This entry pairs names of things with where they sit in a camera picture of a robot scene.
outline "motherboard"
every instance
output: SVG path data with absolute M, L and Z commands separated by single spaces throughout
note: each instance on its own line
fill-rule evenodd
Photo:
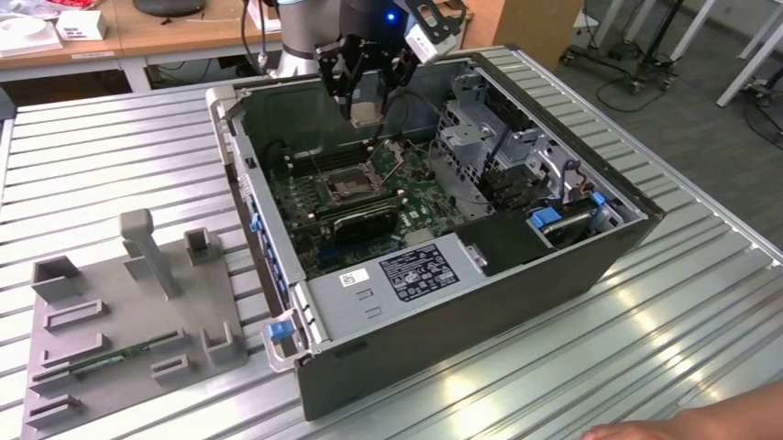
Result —
M 308 278 L 440 237 L 465 221 L 429 155 L 429 143 L 400 137 L 360 151 L 288 158 L 272 191 Z

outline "circuit board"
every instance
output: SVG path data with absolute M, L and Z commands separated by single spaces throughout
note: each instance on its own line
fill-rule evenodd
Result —
M 427 144 L 387 141 L 367 160 L 273 182 L 288 235 L 308 278 L 440 237 L 465 218 L 428 166 Z M 340 237 L 340 225 L 375 216 L 375 230 Z

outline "sticker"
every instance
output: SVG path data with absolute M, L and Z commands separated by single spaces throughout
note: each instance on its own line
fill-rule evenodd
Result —
M 353 270 L 352 272 L 340 275 L 340 282 L 343 283 L 343 287 L 349 287 L 353 284 L 359 284 L 367 280 L 369 280 L 367 269 Z
M 75 53 L 71 55 L 73 60 L 87 60 L 91 58 L 104 58 L 104 57 L 113 57 L 113 52 L 111 50 L 105 52 L 87 52 L 87 53 Z
M 405 303 L 460 280 L 435 244 L 380 261 L 380 268 Z

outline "finger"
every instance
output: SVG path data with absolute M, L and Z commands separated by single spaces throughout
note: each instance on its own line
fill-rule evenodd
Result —
M 616 425 L 598 424 L 583 434 L 582 440 L 604 440 L 608 435 L 614 435 L 616 432 Z

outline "metal rail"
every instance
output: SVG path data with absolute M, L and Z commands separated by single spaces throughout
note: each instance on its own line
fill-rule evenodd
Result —
M 292 373 L 259 353 L 268 310 L 205 86 L 25 107 L 0 145 L 0 440 L 20 434 L 32 262 L 121 255 L 113 217 L 136 207 L 153 210 L 160 244 L 195 226 L 220 234 L 253 355 L 56 438 L 575 438 L 590 424 L 666 416 L 782 377 L 779 251 L 524 54 L 484 55 L 670 212 L 594 289 L 308 423 Z

